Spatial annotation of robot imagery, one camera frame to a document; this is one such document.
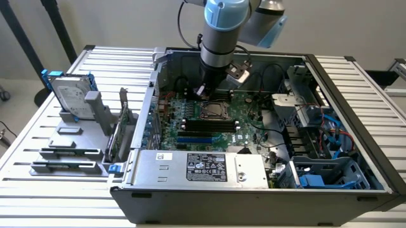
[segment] metal workbench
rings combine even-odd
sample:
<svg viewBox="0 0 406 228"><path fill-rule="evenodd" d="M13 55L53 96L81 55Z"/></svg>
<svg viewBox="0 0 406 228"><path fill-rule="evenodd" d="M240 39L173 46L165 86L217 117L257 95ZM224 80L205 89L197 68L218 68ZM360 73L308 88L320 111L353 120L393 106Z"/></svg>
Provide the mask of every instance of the metal workbench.
<svg viewBox="0 0 406 228"><path fill-rule="evenodd" d="M152 52L152 49L94 47L78 55L68 72L92 71L102 102L112 112L120 109L120 87L128 88L129 108L140 111ZM356 62L343 57L316 58L406 180L404 113ZM38 149L60 122L58 110L50 95L0 159L0 227L133 227L110 198L106 178L41 177L27 173ZM387 212L368 212L341 227L403 228L406 204Z"/></svg>

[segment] motherboard chip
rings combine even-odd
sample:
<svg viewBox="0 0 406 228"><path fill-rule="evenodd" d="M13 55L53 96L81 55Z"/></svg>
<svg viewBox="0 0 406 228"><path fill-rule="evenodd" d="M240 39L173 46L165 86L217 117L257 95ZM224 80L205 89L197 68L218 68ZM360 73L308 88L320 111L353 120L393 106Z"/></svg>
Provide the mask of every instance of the motherboard chip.
<svg viewBox="0 0 406 228"><path fill-rule="evenodd" d="M228 112L226 112L226 103L221 102L209 102L200 104L200 118L201 119L217 119L225 120L228 119Z"/></svg>

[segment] blue cable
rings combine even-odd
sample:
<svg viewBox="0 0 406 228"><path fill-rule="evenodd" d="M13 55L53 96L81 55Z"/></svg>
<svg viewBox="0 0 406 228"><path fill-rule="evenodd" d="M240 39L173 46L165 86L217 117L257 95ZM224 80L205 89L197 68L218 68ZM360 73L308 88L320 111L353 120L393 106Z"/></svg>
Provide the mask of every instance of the blue cable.
<svg viewBox="0 0 406 228"><path fill-rule="evenodd" d="M333 153L333 156L332 156L332 158L331 158L331 159L336 159L336 158L337 158L339 153L340 153L340 149L337 149L337 151Z"/></svg>
<svg viewBox="0 0 406 228"><path fill-rule="evenodd" d="M332 122L336 124L337 128L340 127L341 122L339 122L336 119L333 119L331 116L328 116L328 115L325 115L325 114L324 114L324 118L325 118L327 120L332 121Z"/></svg>

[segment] warning label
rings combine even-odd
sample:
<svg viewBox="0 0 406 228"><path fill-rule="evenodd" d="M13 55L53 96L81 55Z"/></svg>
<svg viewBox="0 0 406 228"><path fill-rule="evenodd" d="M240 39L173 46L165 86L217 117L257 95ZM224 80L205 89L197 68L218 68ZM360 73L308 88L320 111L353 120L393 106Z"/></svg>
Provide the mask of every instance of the warning label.
<svg viewBox="0 0 406 228"><path fill-rule="evenodd" d="M226 182L225 155L188 153L185 179Z"/></svg>

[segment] black cable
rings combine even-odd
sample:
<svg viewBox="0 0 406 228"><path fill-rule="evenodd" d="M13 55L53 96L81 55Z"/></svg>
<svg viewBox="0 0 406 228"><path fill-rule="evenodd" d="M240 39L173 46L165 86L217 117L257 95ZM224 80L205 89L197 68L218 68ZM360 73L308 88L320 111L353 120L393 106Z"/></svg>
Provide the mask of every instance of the black cable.
<svg viewBox="0 0 406 228"><path fill-rule="evenodd" d="M261 74L260 74L260 86L259 86L259 91L263 90L264 87L264 75L265 75L265 71L268 69L269 66L276 66L279 67L280 71L281 71L281 78L285 77L287 78L287 74L285 71L283 69L283 67L277 64L277 63L269 63L265 65L264 69L261 70Z"/></svg>
<svg viewBox="0 0 406 228"><path fill-rule="evenodd" d="M259 130L263 130L263 131L276 132L276 133L279 133L280 135L283 135L281 132L277 131L277 130L275 130L275 129L267 129L267 128L261 128L261 127L255 126L255 125L251 123L249 117L248 117L248 122L249 122L249 124L251 124L251 126L252 126L253 128L256 128L256 129L259 129Z"/></svg>
<svg viewBox="0 0 406 228"><path fill-rule="evenodd" d="M265 71L267 71L267 69L268 69L269 66L277 67L280 69L280 71L281 71L281 74L285 75L284 69L283 69L283 67L277 63L269 63L269 64L267 64L265 68L261 70L261 75L265 74Z"/></svg>
<svg viewBox="0 0 406 228"><path fill-rule="evenodd" d="M252 15L252 6L251 6L251 1L249 1L249 3L248 3L248 6L249 6L249 17L251 17L251 15Z"/></svg>
<svg viewBox="0 0 406 228"><path fill-rule="evenodd" d="M180 4L178 12L177 12L177 33L178 33L180 38L181 38L182 42L185 43L185 45L186 45L189 48L198 49L197 47L194 47L193 45L190 45L190 44L185 41L185 39L184 39L184 37L182 37L182 34L181 34L181 31L180 31L180 12L181 12L182 5L184 5L184 2L181 2L181 4Z"/></svg>
<svg viewBox="0 0 406 228"><path fill-rule="evenodd" d="M281 146L281 145L285 145L284 143L279 143L277 145L275 146L264 146L261 143L259 143L259 145L263 147L263 148L273 148L276 146Z"/></svg>
<svg viewBox="0 0 406 228"><path fill-rule="evenodd" d="M176 92L181 92L180 90L177 90L177 82L180 79L184 79L186 86L189 85L189 79L188 77L185 77L184 75L180 75L174 78L174 82L173 82L173 91Z"/></svg>
<svg viewBox="0 0 406 228"><path fill-rule="evenodd" d="M3 125L5 129L13 134L14 137L17 137L17 135L11 132L11 130L7 128L7 126L5 125L5 123L2 121L0 121L0 123Z"/></svg>
<svg viewBox="0 0 406 228"><path fill-rule="evenodd" d="M276 157L276 163L277 163L277 160L281 160L281 164L287 164L287 161L283 159L283 158L280 158L280 157Z"/></svg>
<svg viewBox="0 0 406 228"><path fill-rule="evenodd" d="M235 45L235 47L239 48L240 50L243 50L244 53L247 53L248 62L251 63L251 53L249 53L249 51L241 45Z"/></svg>

